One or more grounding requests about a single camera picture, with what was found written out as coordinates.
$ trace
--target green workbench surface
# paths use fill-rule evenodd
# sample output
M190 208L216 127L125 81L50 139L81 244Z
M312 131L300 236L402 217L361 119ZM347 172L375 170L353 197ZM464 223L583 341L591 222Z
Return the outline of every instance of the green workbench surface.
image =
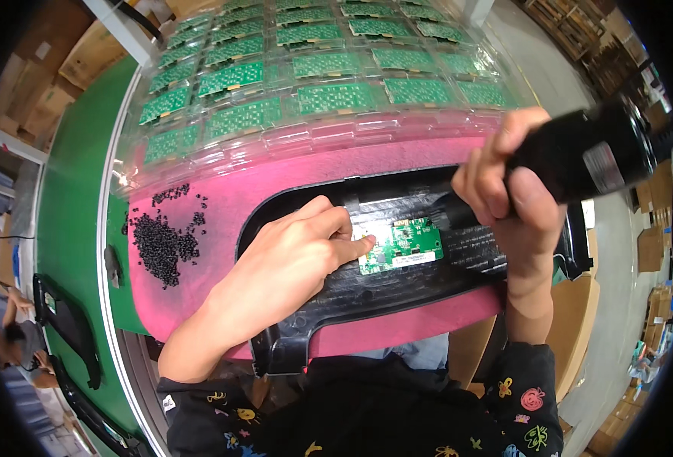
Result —
M136 70L127 57L98 78L71 105L57 131L42 183L38 215L37 271L47 275L80 303L91 324L103 372L100 388L87 387L85 364L51 327L46 327L52 354L65 364L80 390L124 430L140 435L113 366L105 337L97 284L96 221L105 155L122 99ZM117 328L146 333L133 307L126 237L121 234L127 204L108 201L108 243L115 246L124 269L120 289L110 289Z

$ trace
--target green circuit board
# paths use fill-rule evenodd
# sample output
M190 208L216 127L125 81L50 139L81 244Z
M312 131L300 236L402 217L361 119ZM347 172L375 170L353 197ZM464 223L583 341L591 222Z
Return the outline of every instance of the green circuit board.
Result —
M349 28L356 35L382 35L383 37L410 37L413 34L403 24L375 19L350 19Z
M296 78L311 76L354 75L359 71L355 54L310 54L293 58L293 75Z
M222 12L226 13L228 11L237 10L239 8L245 8L251 5L259 3L258 0L230 0L229 2L222 5Z
M443 40L453 42L464 41L464 35L461 33L461 31L451 26L444 26L442 24L425 21L416 21L415 25L418 27L418 30L421 31L424 37L442 38Z
M233 38L242 38L263 30L262 21L241 22L235 25L225 27L219 30L213 30L210 34L210 41L214 45Z
M221 69L219 72L208 73L200 77L200 88L197 96L215 94L228 89L232 91L247 84L263 81L263 62L238 65Z
M167 88L171 84L183 81L186 78L192 76L194 72L195 62L174 65L172 68L166 69L152 78L152 84L149 87L149 94L153 94L156 91Z
M235 10L228 14L217 16L214 19L214 25L226 26L229 23L247 21L248 19L258 18L262 15L262 5L249 6L248 8L242 8L241 10Z
M205 122L205 139L212 140L237 132L257 132L268 128L281 117L281 100L278 97L220 110Z
M451 69L452 72L455 72L459 75L477 75L488 77L491 73L488 71L488 68L476 59L471 59L469 56L463 56L461 54L447 54L439 53L441 60L443 60Z
M423 103L435 105L449 103L451 95L442 81L421 79L385 79L385 89L390 103Z
M327 8L300 8L293 11L276 13L276 24L282 26L298 22L315 22L333 19L332 11Z
M252 56L263 52L263 37L237 40L225 45L217 46L207 52L204 66L209 67L226 60L238 60L245 56Z
M402 4L400 9L409 18L445 21L445 16L430 6Z
M189 105L189 97L190 88L180 87L150 100L141 111L139 125L166 117L175 111L181 110Z
M184 21L177 24L176 31L184 32L185 30L199 26L200 24L208 23L212 19L212 14L205 13L195 16L194 18L185 19Z
M277 30L276 38L278 46L302 41L319 42L322 40L335 40L341 38L341 30L334 24L289 27L287 29Z
M389 18L396 16L395 10L387 5L372 5L369 3L345 3L340 6L345 16L371 16L373 18Z
M188 41L195 40L199 37L204 36L205 33L207 33L206 26L195 27L194 29L185 30L184 32L178 32L169 37L169 41L166 44L166 48L167 49L176 48L182 43L186 43Z
M161 55L161 60L159 61L159 68L164 68L167 65L171 65L174 62L184 60L187 57L194 56L202 48L202 42L195 42L191 45L184 45L179 48L171 49L165 51Z
M443 258L440 231L427 217L396 221L389 225L355 225L354 239L367 235L377 238L375 247L359 258L359 272L362 274L433 262Z
M435 72L433 58L423 50L382 49L372 50L380 68L405 69L410 72Z
M290 10L292 8L308 8L309 6L324 5L323 0L276 0L276 11Z
M331 111L347 114L375 105L372 87L368 83L302 87L298 89L297 98L301 115Z
M461 89L461 92L463 92L471 105L515 106L513 103L507 101L501 87L496 84L457 81L456 85Z
M199 125L159 133L149 139L144 165L170 157L183 157L197 142Z

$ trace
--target black shirt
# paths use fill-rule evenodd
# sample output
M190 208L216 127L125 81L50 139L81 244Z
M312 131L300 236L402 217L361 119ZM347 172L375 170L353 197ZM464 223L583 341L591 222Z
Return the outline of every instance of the black shirt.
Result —
M268 416L232 380L162 378L158 392L175 457L557 457L554 375L548 346L515 343L496 358L482 398L456 388L445 370L412 370L395 354L314 359L304 395Z

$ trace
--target black handheld tool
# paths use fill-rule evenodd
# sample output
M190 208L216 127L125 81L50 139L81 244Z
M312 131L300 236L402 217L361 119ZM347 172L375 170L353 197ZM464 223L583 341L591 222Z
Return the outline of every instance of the black handheld tool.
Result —
M527 167L558 203L579 202L649 178L672 146L672 123L652 133L638 108L616 97L554 118L529 133L507 161L505 183L513 169ZM468 204L453 192L436 200L429 213L441 230L479 225Z

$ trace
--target worker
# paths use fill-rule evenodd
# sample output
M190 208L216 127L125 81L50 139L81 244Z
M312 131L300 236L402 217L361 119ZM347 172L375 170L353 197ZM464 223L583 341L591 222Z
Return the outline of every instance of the worker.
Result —
M373 247L371 235L351 241L349 214L321 196L266 224L170 335L159 357L158 392L172 455L560 455L554 356L544 343L565 208L533 171L518 168L508 180L518 217L505 219L502 180L506 159L547 120L538 107L506 114L502 129L471 152L451 183L507 256L509 343L482 398L451 388L440 358L432 369L411 369L394 353L315 358L303 395L269 415L232 380L208 379L228 349L293 314L326 276Z
M56 388L42 328L32 320L16 322L17 311L26 313L34 304L21 296L17 288L8 288L7 308L0 329L0 369L15 366L38 389Z

